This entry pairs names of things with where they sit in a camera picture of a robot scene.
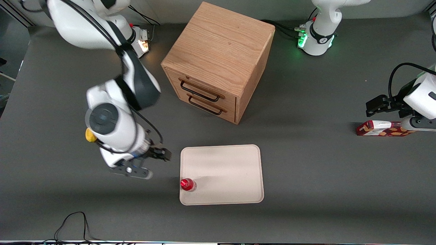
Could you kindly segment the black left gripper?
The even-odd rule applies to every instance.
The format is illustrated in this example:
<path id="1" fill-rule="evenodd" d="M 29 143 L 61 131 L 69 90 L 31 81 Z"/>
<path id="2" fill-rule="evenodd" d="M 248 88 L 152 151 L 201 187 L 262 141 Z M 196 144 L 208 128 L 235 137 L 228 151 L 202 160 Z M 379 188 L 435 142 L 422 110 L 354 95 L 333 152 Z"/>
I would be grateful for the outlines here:
<path id="1" fill-rule="evenodd" d="M 404 102 L 404 98 L 413 89 L 416 80 L 412 80 L 404 85 L 396 96 L 393 97 L 394 106 L 390 106 L 391 99 L 388 96 L 377 96 L 366 102 L 367 117 L 372 117 L 378 113 L 390 113 L 398 111 L 399 118 L 414 116 L 414 110 Z"/>

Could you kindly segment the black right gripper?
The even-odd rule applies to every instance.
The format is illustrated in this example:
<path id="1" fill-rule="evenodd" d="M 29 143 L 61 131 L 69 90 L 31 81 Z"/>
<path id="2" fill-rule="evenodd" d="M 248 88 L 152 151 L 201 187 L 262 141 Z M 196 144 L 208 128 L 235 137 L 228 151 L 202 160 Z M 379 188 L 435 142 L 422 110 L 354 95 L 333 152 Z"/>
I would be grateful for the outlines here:
<path id="1" fill-rule="evenodd" d="M 146 158 L 153 158 L 167 162 L 171 161 L 172 154 L 166 148 L 159 148 L 155 145 L 141 145 L 135 150 L 135 159 Z"/>

